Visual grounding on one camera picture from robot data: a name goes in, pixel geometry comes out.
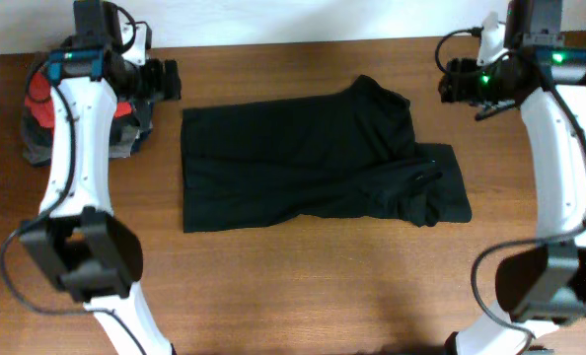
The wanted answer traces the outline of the black t-shirt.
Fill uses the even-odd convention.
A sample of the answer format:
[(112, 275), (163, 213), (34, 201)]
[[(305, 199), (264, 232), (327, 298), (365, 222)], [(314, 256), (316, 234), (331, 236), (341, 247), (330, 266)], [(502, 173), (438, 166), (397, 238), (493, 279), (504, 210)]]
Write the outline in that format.
[(453, 148), (418, 142), (409, 100), (367, 76), (325, 96), (188, 108), (181, 155), (188, 233), (301, 215), (418, 227), (473, 217)]

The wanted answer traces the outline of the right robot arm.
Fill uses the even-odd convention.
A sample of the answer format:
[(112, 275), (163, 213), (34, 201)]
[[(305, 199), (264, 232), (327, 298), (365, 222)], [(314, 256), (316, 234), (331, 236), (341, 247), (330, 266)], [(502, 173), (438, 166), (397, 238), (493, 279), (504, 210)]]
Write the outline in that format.
[(532, 238), (510, 243), (495, 302), (447, 339), (448, 354), (528, 354), (532, 343), (586, 319), (586, 49), (568, 47), (558, 1), (512, 0), (471, 29), (474, 59), (440, 65), (445, 103), (487, 119), (515, 108), (530, 139), (538, 199)]

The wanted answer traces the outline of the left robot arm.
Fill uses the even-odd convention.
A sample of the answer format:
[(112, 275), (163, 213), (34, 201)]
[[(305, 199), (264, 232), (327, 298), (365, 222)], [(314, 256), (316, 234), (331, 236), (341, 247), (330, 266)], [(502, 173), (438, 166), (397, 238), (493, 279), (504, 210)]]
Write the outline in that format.
[(38, 68), (49, 87), (54, 131), (39, 212), (12, 234), (48, 282), (92, 315), (119, 354), (173, 354), (141, 286), (138, 238), (113, 215), (110, 131), (121, 103), (177, 101), (174, 60), (151, 59), (152, 32), (111, 1), (76, 1), (75, 33)]

